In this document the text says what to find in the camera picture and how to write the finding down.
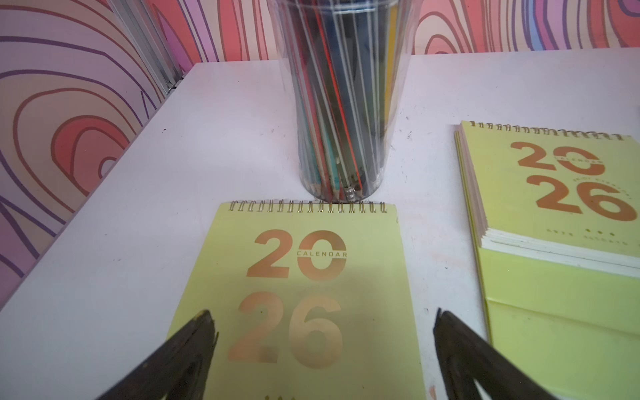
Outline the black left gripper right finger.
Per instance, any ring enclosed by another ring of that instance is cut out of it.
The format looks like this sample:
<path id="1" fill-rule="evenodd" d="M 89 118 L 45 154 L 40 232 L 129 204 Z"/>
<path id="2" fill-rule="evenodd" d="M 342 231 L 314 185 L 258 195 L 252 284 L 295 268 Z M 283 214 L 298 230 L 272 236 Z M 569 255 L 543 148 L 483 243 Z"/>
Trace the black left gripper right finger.
<path id="1" fill-rule="evenodd" d="M 554 398 L 450 311 L 438 310 L 433 336 L 448 398 L 480 399 L 478 387 L 492 399 Z"/>

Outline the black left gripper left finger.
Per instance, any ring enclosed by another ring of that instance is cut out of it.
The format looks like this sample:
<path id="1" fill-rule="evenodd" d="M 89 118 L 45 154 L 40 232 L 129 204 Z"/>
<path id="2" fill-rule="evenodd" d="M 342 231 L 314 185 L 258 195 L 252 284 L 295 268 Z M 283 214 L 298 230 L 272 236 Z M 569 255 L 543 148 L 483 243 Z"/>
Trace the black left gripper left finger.
<path id="1" fill-rule="evenodd" d="M 202 399 L 217 341 L 203 310 L 100 398 Z"/>

